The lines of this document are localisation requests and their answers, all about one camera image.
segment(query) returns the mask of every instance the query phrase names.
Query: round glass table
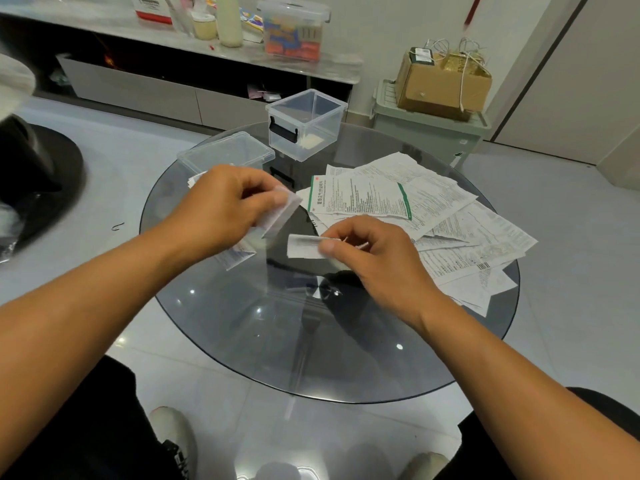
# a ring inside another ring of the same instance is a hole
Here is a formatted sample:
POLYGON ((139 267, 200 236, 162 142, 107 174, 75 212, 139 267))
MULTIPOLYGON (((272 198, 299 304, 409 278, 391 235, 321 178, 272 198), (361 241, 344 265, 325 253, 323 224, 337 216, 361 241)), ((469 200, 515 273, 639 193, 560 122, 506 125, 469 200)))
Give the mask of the round glass table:
MULTIPOLYGON (((268 125, 246 131, 268 144, 268 125)), ((403 152, 460 187, 484 196, 459 172, 430 154, 380 132, 342 124, 338 141, 305 162, 276 152, 264 170, 293 191, 309 186, 326 165, 354 168, 403 152)), ((158 224, 187 193, 190 170, 173 163, 149 193, 140 232, 158 224)), ((315 235, 306 211, 297 209, 280 233, 225 271, 213 258, 192 266, 157 294, 176 326, 201 350, 229 369, 281 391, 341 403, 382 403, 427 394, 453 382, 433 350, 407 325, 380 309, 357 276, 332 260, 287 258, 290 233, 315 235)), ((518 284, 517 263, 505 272, 518 284)), ((492 297, 486 318, 503 338, 516 311, 519 286, 492 297)))

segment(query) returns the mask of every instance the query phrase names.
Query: door frame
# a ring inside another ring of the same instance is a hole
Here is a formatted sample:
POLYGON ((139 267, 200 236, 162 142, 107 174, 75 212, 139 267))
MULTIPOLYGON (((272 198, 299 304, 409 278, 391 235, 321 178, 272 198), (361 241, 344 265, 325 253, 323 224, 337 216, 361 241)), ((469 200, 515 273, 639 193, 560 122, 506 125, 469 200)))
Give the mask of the door frame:
POLYGON ((500 132, 542 72, 589 0, 551 0, 507 77, 485 111, 492 124, 486 139, 496 142, 500 132))

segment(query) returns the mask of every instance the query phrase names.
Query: marble countertop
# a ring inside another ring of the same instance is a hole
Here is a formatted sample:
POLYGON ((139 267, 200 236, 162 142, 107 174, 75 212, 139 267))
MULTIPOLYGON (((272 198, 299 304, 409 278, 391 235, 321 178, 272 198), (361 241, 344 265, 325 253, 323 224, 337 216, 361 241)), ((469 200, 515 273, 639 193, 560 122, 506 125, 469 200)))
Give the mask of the marble countertop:
POLYGON ((140 20, 133 7, 119 4, 97 4, 79 0, 45 0, 25 4, 0 2, 0 13, 188 50, 198 54, 320 79, 347 84, 357 84, 360 81, 362 64, 340 62, 340 60, 345 60, 344 55, 322 53, 320 60, 313 63, 268 55, 261 43, 245 41, 242 47, 228 48, 222 46, 218 39, 190 38, 186 34, 174 30, 170 25, 140 20))

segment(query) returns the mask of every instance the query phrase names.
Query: black door trim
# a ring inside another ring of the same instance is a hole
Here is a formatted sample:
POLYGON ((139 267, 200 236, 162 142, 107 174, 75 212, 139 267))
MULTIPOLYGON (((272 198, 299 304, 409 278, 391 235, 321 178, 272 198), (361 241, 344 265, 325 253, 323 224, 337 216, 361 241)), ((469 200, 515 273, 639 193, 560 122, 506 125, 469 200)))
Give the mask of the black door trim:
POLYGON ((560 42, 562 42, 562 39, 564 39, 564 36, 566 35, 566 33, 571 28, 571 26, 574 23, 575 19, 578 18, 578 15, 580 15, 580 12, 584 8, 584 6, 587 5, 587 1, 589 1, 589 0, 580 0, 580 3, 578 3, 578 6, 575 8, 575 10, 573 10, 573 13, 569 17, 569 20, 567 20, 567 22, 564 24, 563 29, 558 34, 558 37, 556 37, 556 40, 554 40, 553 44, 551 44, 551 47, 549 47, 549 50, 545 54, 544 58, 542 59, 542 61, 540 62, 540 64, 536 68, 536 70, 533 72, 533 75, 531 76, 531 79, 529 79, 529 81, 527 82, 527 85, 524 87, 524 89, 522 90, 522 92, 520 93, 518 98, 516 99, 516 102, 513 104, 513 106, 511 106, 511 109, 509 110, 507 115, 504 117, 504 119, 500 123, 500 126, 498 126, 498 129, 493 134, 493 136, 491 138, 491 142, 492 143, 496 143, 496 141, 495 141, 496 138, 498 138, 498 136, 500 135, 500 132, 502 131, 504 126, 507 124, 507 122, 509 122, 510 117, 516 111, 516 109, 518 108, 518 106, 520 105, 522 100, 524 99, 524 96, 527 95, 527 93, 529 92, 529 89, 533 86, 533 83, 536 81, 536 79, 540 75, 540 72, 542 72, 542 69, 544 69, 545 65, 547 65, 547 62, 551 58, 551 55, 553 55, 553 53, 556 51, 556 48, 558 48, 558 45, 560 45, 560 42))

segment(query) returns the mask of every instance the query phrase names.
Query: person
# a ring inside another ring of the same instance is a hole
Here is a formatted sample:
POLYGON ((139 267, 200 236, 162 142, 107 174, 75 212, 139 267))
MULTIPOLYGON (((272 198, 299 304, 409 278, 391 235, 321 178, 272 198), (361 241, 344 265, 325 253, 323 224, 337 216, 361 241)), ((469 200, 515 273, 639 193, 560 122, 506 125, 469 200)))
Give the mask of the person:
MULTIPOLYGON (((169 281, 283 205, 282 190, 261 170, 214 167, 155 228, 0 307, 4 478, 193 477, 184 418, 161 408, 150 424, 132 372, 103 356, 169 281)), ((348 238, 319 250, 435 350, 473 406, 438 478, 638 478, 638 417, 562 387, 485 329, 438 290, 402 229, 357 216, 324 235, 348 238)))

